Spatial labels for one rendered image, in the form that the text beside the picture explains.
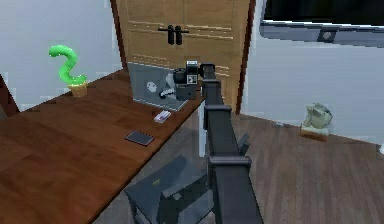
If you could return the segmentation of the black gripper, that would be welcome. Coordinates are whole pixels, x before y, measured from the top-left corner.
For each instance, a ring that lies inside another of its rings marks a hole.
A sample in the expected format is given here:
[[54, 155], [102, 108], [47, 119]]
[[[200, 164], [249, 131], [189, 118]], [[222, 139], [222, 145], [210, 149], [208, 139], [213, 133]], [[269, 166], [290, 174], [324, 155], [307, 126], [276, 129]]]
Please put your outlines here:
[[160, 98], [177, 98], [180, 101], [194, 99], [197, 88], [197, 75], [188, 74], [184, 68], [177, 68], [173, 74], [168, 73], [166, 77], [167, 86], [171, 89], [164, 89], [159, 93]]

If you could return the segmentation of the dark grey chair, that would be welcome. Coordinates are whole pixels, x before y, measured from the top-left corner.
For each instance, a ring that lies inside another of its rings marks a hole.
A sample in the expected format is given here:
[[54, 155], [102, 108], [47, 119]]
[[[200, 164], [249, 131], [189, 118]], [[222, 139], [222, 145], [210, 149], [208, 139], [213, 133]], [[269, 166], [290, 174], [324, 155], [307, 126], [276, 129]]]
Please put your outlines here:
[[199, 170], [178, 156], [125, 190], [135, 224], [199, 224], [209, 213], [217, 224], [261, 224], [245, 155], [248, 136], [239, 141], [238, 156], [210, 157]]

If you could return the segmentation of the grey open laptop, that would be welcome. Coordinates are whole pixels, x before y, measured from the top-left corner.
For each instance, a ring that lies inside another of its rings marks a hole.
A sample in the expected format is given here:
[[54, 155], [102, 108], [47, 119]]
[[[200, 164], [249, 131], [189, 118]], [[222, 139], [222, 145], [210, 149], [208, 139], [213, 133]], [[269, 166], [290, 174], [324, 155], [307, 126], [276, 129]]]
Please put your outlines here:
[[159, 93], [167, 86], [166, 77], [173, 70], [152, 65], [128, 63], [133, 100], [165, 110], [179, 111], [186, 103], [175, 98], [160, 98]]

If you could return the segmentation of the small white box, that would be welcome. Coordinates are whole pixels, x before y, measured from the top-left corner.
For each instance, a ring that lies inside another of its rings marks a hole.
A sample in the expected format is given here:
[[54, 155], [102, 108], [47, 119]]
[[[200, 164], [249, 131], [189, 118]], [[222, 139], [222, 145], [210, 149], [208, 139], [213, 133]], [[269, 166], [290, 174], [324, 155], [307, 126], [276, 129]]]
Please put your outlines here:
[[163, 110], [155, 116], [154, 121], [157, 123], [164, 123], [170, 117], [170, 115], [171, 113], [169, 111]]

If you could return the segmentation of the dark grey phone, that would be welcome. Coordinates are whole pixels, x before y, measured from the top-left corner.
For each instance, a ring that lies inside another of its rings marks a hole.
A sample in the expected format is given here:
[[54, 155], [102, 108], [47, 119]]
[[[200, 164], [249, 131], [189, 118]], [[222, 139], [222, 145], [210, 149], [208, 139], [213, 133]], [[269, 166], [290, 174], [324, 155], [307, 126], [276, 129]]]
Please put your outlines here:
[[148, 146], [154, 140], [154, 137], [138, 131], [132, 131], [125, 137], [125, 140], [142, 146]]

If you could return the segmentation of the light wooden door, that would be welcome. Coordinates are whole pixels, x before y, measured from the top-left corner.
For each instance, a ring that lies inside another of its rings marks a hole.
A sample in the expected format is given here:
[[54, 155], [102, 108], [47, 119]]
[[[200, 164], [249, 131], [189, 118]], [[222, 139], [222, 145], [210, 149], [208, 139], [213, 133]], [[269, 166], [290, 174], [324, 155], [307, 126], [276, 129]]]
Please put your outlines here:
[[[256, 0], [110, 0], [122, 65], [183, 67], [188, 60], [213, 63], [224, 102], [240, 111], [243, 64], [249, 49], [250, 13]], [[169, 45], [169, 25], [187, 30]]]

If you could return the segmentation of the green cactus in pot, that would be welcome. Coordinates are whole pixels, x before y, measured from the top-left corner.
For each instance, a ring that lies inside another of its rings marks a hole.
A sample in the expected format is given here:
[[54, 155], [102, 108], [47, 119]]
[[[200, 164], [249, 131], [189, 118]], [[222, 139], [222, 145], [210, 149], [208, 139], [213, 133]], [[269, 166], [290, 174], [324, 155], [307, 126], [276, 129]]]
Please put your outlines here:
[[84, 97], [87, 95], [87, 76], [80, 74], [72, 76], [71, 71], [77, 64], [78, 56], [76, 52], [65, 45], [55, 45], [49, 49], [51, 57], [65, 56], [66, 61], [59, 69], [60, 79], [67, 84], [74, 97]]

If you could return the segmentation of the brown wooden table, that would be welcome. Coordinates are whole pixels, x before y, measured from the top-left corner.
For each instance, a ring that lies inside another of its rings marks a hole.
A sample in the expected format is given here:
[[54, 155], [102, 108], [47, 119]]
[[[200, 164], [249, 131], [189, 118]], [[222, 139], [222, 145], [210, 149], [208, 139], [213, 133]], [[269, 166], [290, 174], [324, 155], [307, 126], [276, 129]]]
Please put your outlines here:
[[[90, 224], [202, 102], [162, 124], [159, 109], [132, 99], [119, 70], [0, 121], [0, 224]], [[148, 146], [125, 137], [153, 136]]]

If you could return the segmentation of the pale green bust statue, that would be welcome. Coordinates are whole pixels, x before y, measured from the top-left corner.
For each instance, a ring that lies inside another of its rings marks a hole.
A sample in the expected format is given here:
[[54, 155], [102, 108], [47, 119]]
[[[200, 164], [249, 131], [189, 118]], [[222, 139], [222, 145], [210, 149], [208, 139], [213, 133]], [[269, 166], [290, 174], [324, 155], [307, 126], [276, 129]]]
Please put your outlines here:
[[306, 106], [307, 114], [301, 123], [299, 135], [301, 137], [326, 142], [329, 136], [328, 126], [333, 119], [330, 110], [320, 103]]

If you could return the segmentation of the dark brown furniture piece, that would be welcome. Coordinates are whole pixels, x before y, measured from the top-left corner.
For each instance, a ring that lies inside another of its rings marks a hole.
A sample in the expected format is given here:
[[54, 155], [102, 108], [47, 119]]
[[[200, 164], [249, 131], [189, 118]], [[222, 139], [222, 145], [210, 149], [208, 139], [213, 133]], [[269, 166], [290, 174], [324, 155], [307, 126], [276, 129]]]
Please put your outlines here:
[[0, 106], [5, 114], [10, 117], [19, 113], [13, 96], [11, 95], [3, 77], [0, 75]]

